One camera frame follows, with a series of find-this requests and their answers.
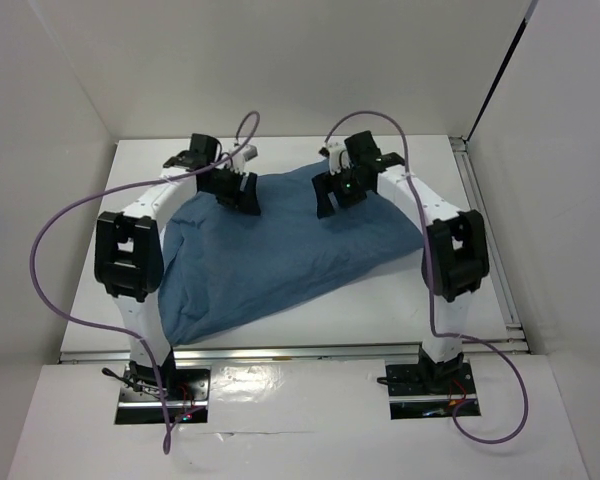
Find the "blue fabric pillowcase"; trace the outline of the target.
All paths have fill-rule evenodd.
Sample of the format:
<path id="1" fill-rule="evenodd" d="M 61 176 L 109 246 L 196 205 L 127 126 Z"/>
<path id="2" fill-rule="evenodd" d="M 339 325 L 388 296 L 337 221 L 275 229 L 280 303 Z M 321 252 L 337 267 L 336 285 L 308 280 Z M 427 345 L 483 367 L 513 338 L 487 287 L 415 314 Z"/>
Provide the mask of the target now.
<path id="1" fill-rule="evenodd" d="M 260 176 L 258 216 L 225 208 L 208 193 L 172 216 L 158 291 L 172 345 L 289 309 L 422 248 L 418 228 L 375 194 L 318 219 L 312 180 L 326 168 L 318 162 Z"/>

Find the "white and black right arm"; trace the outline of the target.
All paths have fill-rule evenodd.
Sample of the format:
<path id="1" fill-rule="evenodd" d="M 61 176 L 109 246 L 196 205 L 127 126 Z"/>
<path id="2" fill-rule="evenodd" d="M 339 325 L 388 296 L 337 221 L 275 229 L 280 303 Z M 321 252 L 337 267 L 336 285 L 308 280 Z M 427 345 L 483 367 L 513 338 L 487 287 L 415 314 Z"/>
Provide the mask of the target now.
<path id="1" fill-rule="evenodd" d="M 446 392 L 463 367 L 469 307 L 490 270 L 483 216 L 445 201 L 411 172 L 406 156 L 382 153 L 368 131 L 343 142 L 327 141 L 319 153 L 328 161 L 327 171 L 312 180 L 319 218 L 375 193 L 421 232 L 430 332 L 419 347 L 414 372 L 400 379 L 427 393 Z"/>

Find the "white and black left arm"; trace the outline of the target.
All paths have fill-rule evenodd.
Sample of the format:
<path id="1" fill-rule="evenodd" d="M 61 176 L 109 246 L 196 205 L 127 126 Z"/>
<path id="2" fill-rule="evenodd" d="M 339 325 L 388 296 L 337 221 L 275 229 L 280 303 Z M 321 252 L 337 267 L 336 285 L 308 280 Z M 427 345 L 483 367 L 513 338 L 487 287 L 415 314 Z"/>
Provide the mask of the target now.
<path id="1" fill-rule="evenodd" d="M 161 234 L 187 201 L 202 192 L 232 211 L 258 216 L 257 175 L 245 164 L 257 148 L 235 144 L 237 152 L 221 154 L 218 139 L 194 134 L 189 147 L 162 166 L 162 183 L 151 186 L 119 212 L 105 211 L 96 223 L 94 274 L 118 307 L 131 341 L 130 378 L 156 399 L 177 387 L 173 348 L 158 308 L 164 275 Z"/>

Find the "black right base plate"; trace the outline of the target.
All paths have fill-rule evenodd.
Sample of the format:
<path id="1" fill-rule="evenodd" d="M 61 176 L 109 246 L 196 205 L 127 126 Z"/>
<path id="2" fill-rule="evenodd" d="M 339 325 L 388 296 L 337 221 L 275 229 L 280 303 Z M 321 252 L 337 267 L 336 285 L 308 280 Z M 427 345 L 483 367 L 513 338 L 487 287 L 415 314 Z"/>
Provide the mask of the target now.
<path id="1" fill-rule="evenodd" d="M 481 415 L 469 363 L 433 386 L 420 378 L 415 364 L 386 365 L 376 382 L 387 389 L 392 420 L 450 418 L 456 406 L 458 417 Z"/>

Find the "aluminium front rail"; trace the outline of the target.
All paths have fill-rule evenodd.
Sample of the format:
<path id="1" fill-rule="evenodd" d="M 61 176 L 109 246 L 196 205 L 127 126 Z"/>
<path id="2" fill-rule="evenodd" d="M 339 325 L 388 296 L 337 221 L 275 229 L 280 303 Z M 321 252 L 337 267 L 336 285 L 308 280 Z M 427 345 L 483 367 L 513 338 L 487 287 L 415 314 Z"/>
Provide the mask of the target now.
<path id="1" fill-rule="evenodd" d="M 527 354 L 529 346 L 524 339 L 508 339 L 494 342 L 494 346 L 511 354 Z M 419 346 L 415 343 L 383 345 L 347 345 L 287 348 L 238 348 L 238 349 L 184 349 L 174 352 L 175 360 L 180 362 L 210 363 L 213 361 L 285 361 L 300 359 L 353 359 L 353 358 L 389 358 L 417 356 Z M 488 347 L 465 343 L 465 354 L 494 353 Z M 130 354 L 115 352 L 69 352 L 61 353 L 60 364 L 127 362 Z"/>

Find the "black vertical corner post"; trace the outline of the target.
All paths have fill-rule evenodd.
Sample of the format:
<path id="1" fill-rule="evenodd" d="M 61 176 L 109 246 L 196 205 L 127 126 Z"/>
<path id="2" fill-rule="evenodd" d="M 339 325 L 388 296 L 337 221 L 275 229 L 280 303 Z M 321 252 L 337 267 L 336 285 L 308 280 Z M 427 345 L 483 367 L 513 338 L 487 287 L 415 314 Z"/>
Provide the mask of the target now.
<path id="1" fill-rule="evenodd" d="M 469 134 L 465 138 L 466 142 L 469 142 L 471 140 L 471 138 L 474 136 L 474 133 L 475 133 L 477 127 L 479 126 L 479 124 L 480 124 L 480 122 L 481 122 L 481 120 L 482 120 L 482 118 L 483 118 L 483 116 L 484 116 L 484 114 L 485 114 L 485 112 L 487 110 L 487 107 L 491 103 L 491 100 L 492 100 L 492 98 L 493 98 L 493 96 L 494 96 L 494 94 L 495 94 L 495 92 L 497 90 L 497 87 L 499 86 L 499 84 L 500 84 L 500 82 L 502 80 L 502 77 L 504 76 L 504 73 L 506 72 L 507 67 L 509 66 L 509 63 L 510 63 L 510 61 L 511 61 L 511 59 L 512 59 L 512 57 L 513 57 L 513 55 L 514 55 L 514 53 L 515 53 L 515 51 L 516 51 L 516 49 L 517 49 L 517 47 L 518 47 L 521 39 L 522 39 L 522 37 L 523 37 L 523 35 L 524 35 L 524 33 L 525 33 L 526 29 L 527 29 L 527 26 L 528 26 L 529 21 L 530 21 L 532 15 L 534 13 L 534 10 L 535 10 L 535 8 L 537 6 L 537 3 L 538 3 L 537 0 L 531 0 L 530 1 L 529 5 L 528 5 L 528 8 L 527 8 L 527 10 L 526 10 L 526 12 L 524 14 L 524 17 L 521 20 L 521 22 L 520 22 L 520 24 L 519 24 L 519 26 L 518 26 L 518 28 L 516 30 L 516 33 L 515 33 L 513 39 L 511 40 L 511 42 L 509 44 L 509 47 L 508 47 L 508 49 L 507 49 L 507 51 L 506 51 L 506 53 L 504 55 L 504 58 L 503 58 L 500 66 L 498 68 L 498 71 L 497 71 L 497 73 L 496 73 L 496 75 L 494 77 L 494 80 L 491 83 L 491 86 L 490 86 L 490 88 L 489 88 L 489 90 L 487 92 L 487 95 L 486 95 L 486 97 L 485 97 L 485 99 L 484 99 L 484 101 L 483 101 L 483 103 L 481 105 L 481 108 L 480 108 L 480 110 L 479 110 L 479 112 L 478 112 L 478 114 L 476 116 L 476 119 L 475 119 L 475 121 L 474 121 L 474 123 L 473 123 L 473 125 L 472 125 L 472 127 L 471 127 L 471 129 L 469 131 Z"/>

